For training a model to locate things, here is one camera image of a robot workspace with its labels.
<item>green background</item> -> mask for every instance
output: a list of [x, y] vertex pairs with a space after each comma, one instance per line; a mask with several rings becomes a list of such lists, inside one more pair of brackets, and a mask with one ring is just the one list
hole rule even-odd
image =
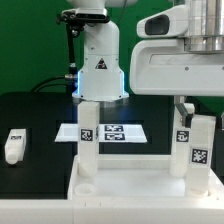
[[[139, 20], [168, 9], [168, 0], [139, 0], [126, 8], [120, 28], [120, 67], [129, 73]], [[65, 25], [56, 25], [56, 14], [71, 6], [66, 0], [1, 0], [0, 7], [0, 94], [30, 91], [47, 78], [68, 71], [68, 50]], [[108, 9], [116, 23], [122, 9]], [[83, 58], [83, 34], [75, 41], [77, 64]], [[62, 87], [47, 91], [64, 91]], [[223, 110], [222, 98], [200, 98], [215, 112]]]

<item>qr code sticker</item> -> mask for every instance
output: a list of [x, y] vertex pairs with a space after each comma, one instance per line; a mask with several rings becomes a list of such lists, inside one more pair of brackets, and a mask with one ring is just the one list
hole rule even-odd
[[81, 141], [92, 142], [93, 141], [93, 130], [81, 129]]
[[208, 157], [209, 157], [208, 150], [192, 149], [191, 163], [208, 165]]
[[177, 131], [177, 142], [189, 142], [189, 131]]
[[123, 132], [124, 127], [122, 125], [105, 125], [105, 132]]
[[22, 136], [11, 136], [11, 140], [20, 140]]
[[125, 141], [125, 135], [123, 133], [106, 133], [106, 141]]

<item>triangle label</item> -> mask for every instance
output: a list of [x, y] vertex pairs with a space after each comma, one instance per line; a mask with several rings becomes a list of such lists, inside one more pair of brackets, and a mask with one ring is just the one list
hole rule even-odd
[[101, 58], [95, 69], [107, 69], [104, 59]]

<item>robot camera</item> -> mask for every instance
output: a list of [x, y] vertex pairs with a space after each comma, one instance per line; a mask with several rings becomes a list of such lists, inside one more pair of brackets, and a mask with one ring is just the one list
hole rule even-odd
[[76, 9], [75, 19], [85, 23], [108, 23], [110, 21], [106, 9]]

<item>white paper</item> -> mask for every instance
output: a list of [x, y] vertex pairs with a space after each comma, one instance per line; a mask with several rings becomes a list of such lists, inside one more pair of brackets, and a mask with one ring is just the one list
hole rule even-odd
[[[55, 142], [77, 142], [78, 124], [61, 124]], [[100, 142], [146, 143], [141, 125], [100, 124]]]

